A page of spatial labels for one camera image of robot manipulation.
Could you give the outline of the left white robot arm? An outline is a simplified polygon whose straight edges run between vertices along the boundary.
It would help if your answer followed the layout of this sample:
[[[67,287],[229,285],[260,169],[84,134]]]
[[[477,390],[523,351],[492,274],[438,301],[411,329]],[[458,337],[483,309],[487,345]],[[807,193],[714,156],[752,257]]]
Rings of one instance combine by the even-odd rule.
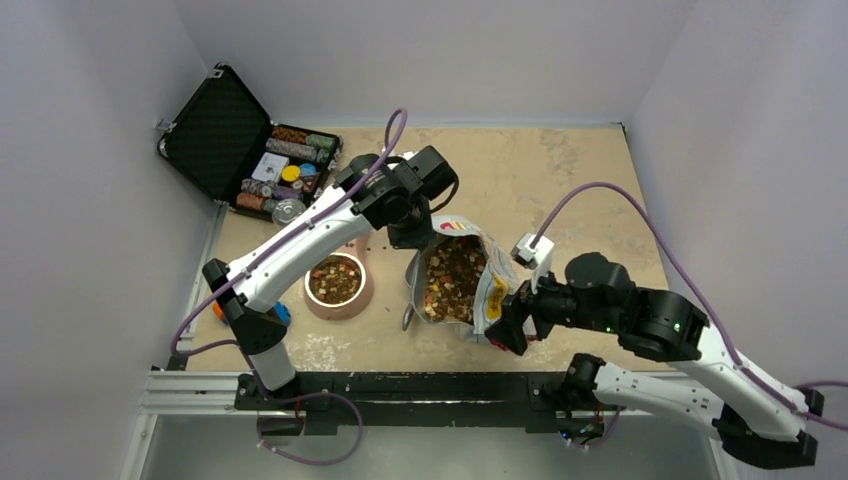
[[[333,185],[288,226],[255,250],[202,274],[241,353],[272,408],[297,399],[296,369],[273,305],[308,271],[346,243],[385,229],[395,249],[421,250],[434,238],[431,201],[456,187],[458,175],[434,147],[411,158],[389,153],[355,157]]]

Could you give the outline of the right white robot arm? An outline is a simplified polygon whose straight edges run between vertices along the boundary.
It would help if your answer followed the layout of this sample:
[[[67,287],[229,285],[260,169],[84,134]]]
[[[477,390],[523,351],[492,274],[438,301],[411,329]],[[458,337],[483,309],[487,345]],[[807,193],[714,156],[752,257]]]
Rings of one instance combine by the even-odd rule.
[[[636,285],[627,270],[597,252],[572,259],[565,278],[525,281],[502,302],[489,341],[523,354],[524,325],[538,339],[556,326],[613,334],[635,356],[668,365],[692,379],[677,385],[638,374],[592,354],[574,355],[561,384],[541,396],[561,410],[630,407],[684,423],[717,440],[733,458],[764,470],[810,467],[818,443],[806,429],[823,395],[764,377],[725,345],[716,324],[685,297]]]

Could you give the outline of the pet food bag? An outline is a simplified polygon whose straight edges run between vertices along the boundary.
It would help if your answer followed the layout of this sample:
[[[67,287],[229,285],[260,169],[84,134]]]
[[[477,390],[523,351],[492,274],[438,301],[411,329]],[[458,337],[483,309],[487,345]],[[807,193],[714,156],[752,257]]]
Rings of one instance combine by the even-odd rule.
[[[521,283],[509,254],[462,216],[435,216],[432,223],[435,236],[405,272],[410,299],[401,329],[421,320],[449,326],[464,341],[493,344],[485,333]]]

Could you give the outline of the metal food scoop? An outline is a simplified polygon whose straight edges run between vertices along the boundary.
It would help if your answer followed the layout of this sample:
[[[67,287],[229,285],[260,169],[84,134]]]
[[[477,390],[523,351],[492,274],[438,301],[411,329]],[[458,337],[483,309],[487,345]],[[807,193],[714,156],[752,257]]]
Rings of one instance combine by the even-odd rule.
[[[418,281],[418,271],[421,260],[421,253],[416,252],[408,263],[404,273],[404,281],[408,289],[408,301],[401,320],[401,330],[403,332],[408,331],[413,323],[421,320],[416,290],[416,282]]]

